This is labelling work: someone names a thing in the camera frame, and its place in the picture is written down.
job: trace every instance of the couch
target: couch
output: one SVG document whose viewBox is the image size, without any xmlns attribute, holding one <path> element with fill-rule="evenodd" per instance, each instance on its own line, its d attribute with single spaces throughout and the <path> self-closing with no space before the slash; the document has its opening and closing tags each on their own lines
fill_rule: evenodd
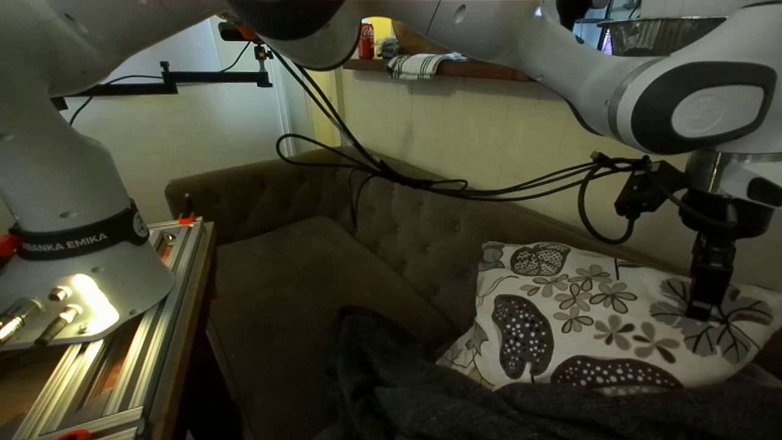
<svg viewBox="0 0 782 440">
<path fill-rule="evenodd" d="M 173 215 L 196 207 L 217 225 L 207 335 L 254 438 L 312 438 L 334 418 L 324 365 L 344 305 L 386 314 L 434 360 L 473 319 L 485 239 L 570 242 L 676 270 L 520 204 L 413 190 L 356 169 L 258 162 L 175 179 L 166 200 Z M 759 357 L 777 373 L 780 351 L 777 336 Z"/>
</svg>

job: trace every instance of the wall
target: wall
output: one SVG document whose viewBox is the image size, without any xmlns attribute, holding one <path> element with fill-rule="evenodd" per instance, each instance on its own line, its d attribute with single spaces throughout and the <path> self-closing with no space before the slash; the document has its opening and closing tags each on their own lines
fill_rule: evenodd
<svg viewBox="0 0 782 440">
<path fill-rule="evenodd" d="M 122 64 L 125 74 L 157 75 L 158 61 L 175 71 L 219 71 L 235 61 L 242 44 L 215 36 L 215 21 L 191 27 Z M 275 87 L 254 83 L 180 85 L 177 96 L 94 97 L 76 120 L 76 129 L 104 143 L 120 176 L 149 222 L 169 219 L 166 181 L 273 157 L 283 129 L 311 127 L 307 107 L 275 61 L 267 64 Z M 252 50 L 235 71 L 256 71 Z M 81 105 L 69 97 L 63 116 Z M 13 219 L 0 202 L 0 228 Z"/>
<path fill-rule="evenodd" d="M 570 164 L 592 152 L 641 157 L 611 138 L 584 132 L 570 107 L 535 83 L 444 81 L 393 83 L 378 74 L 336 74 L 340 105 L 351 129 L 377 152 L 419 164 L 477 186 L 505 186 Z M 621 235 L 614 197 L 622 179 L 593 186 L 589 213 L 605 235 Z M 555 219 L 579 225 L 577 193 L 526 202 Z M 667 202 L 637 222 L 627 242 L 659 259 L 688 266 L 692 231 Z M 743 244 L 737 277 L 782 288 L 773 251 L 782 244 L 782 222 L 773 235 Z"/>
</svg>

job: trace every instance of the couch armrest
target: couch armrest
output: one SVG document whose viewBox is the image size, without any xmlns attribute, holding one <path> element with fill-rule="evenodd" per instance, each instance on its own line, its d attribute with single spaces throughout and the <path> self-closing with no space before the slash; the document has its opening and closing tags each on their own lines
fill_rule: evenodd
<svg viewBox="0 0 782 440">
<path fill-rule="evenodd" d="M 256 162 L 173 179 L 166 186 L 166 200 L 175 218 L 185 209 L 187 193 L 196 215 L 212 219 L 217 244 L 224 244 L 312 215 L 334 218 L 342 228 L 351 230 L 351 190 L 356 179 L 351 169 Z"/>
</svg>

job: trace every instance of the white pillow with black leaf pattern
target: white pillow with black leaf pattern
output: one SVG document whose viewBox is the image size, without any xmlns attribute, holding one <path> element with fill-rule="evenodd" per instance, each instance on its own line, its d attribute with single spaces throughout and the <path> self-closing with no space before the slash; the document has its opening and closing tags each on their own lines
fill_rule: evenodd
<svg viewBox="0 0 782 440">
<path fill-rule="evenodd" d="M 782 292 L 732 286 L 711 319 L 692 319 L 687 288 L 687 279 L 566 244 L 485 242 L 477 319 L 439 365 L 488 389 L 637 393 L 719 384 L 782 327 Z"/>
</svg>

